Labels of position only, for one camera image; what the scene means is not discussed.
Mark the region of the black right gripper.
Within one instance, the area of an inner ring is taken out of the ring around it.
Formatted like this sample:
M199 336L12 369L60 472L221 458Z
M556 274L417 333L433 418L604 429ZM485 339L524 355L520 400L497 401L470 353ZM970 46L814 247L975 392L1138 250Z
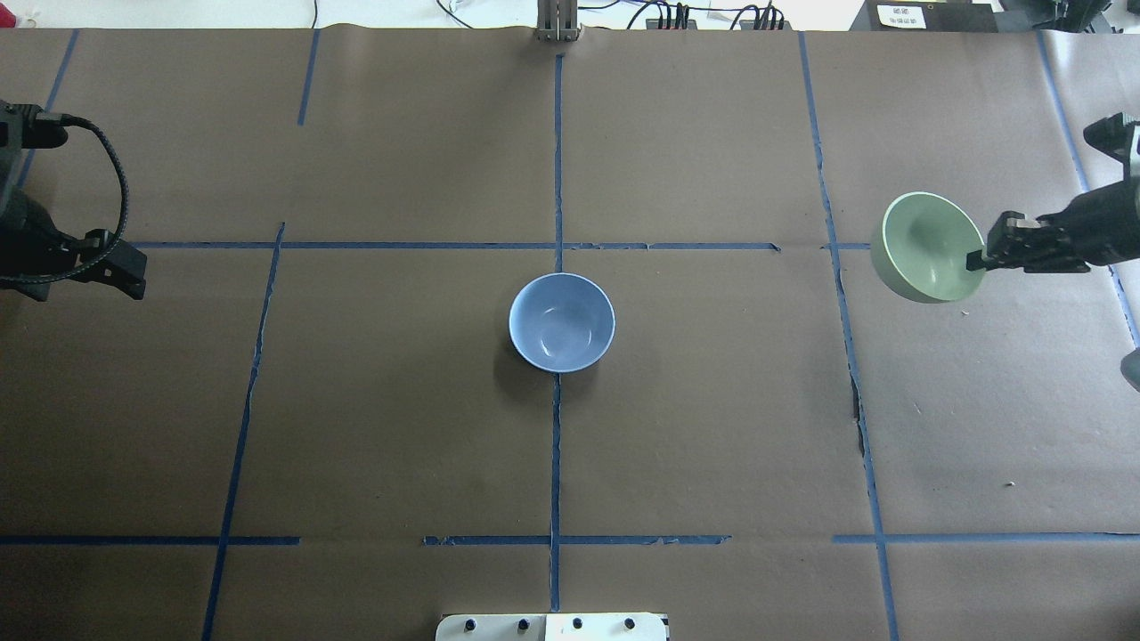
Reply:
M1116 159L1123 178L1072 198L1053 216L1029 220L1005 211L982 250L966 255L967 271L1088 273L1139 255L1137 117L1117 113L1083 130L1088 146Z

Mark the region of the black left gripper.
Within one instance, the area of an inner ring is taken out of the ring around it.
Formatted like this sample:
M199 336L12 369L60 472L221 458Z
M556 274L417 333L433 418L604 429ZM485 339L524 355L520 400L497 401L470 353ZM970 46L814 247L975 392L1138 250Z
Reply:
M24 151L59 149L68 141L58 115L33 104L3 102L1 107L1 273L3 289L44 303L52 285L26 283L70 271L75 257L68 252L70 235L58 232L52 217L35 198L17 186ZM132 300L145 297L147 255L114 232L87 232L75 242L81 283L99 283L119 289Z

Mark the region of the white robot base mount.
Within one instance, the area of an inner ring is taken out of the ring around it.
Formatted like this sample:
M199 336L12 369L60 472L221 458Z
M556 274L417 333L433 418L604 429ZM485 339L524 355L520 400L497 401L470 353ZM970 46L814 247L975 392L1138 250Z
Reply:
M469 612L447 615L435 640L669 640L659 612Z

